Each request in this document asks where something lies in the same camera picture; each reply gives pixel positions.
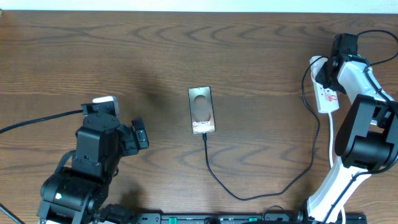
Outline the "white power strip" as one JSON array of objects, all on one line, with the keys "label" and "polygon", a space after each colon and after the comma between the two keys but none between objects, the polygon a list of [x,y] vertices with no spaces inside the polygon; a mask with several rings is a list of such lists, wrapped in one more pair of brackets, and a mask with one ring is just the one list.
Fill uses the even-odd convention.
[{"label": "white power strip", "polygon": [[327,59],[320,55],[313,56],[310,59],[311,79],[315,92],[315,99],[319,113],[327,114],[332,113],[339,109],[337,93],[329,88],[324,88],[323,85],[318,83],[315,78],[320,74],[322,66],[326,63]]}]

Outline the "Galaxy smartphone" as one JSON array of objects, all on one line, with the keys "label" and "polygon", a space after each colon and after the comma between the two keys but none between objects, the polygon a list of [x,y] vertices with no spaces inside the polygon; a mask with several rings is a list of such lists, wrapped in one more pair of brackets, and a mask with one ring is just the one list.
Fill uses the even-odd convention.
[{"label": "Galaxy smartphone", "polygon": [[191,127],[193,134],[216,131],[211,88],[201,86],[188,89]]}]

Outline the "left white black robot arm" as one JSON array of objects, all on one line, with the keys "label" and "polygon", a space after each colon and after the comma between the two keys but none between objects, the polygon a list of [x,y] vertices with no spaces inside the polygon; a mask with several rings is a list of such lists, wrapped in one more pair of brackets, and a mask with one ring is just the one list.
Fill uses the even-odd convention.
[{"label": "left white black robot arm", "polygon": [[76,149],[63,155],[43,184],[37,213],[40,223],[91,223],[108,197],[122,157],[149,147],[144,122],[122,124],[112,101],[83,104]]}]

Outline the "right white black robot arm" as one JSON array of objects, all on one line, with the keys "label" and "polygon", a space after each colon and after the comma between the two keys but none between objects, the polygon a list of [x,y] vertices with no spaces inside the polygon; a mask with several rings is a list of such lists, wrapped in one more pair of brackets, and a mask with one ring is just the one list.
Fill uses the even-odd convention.
[{"label": "right white black robot arm", "polygon": [[304,203],[300,223],[349,223],[344,204],[370,176],[397,163],[397,102],[373,75],[373,63],[358,53],[357,34],[338,34],[330,57],[310,59],[319,113],[338,110],[338,93],[351,107],[337,133],[330,134],[331,170]]}]

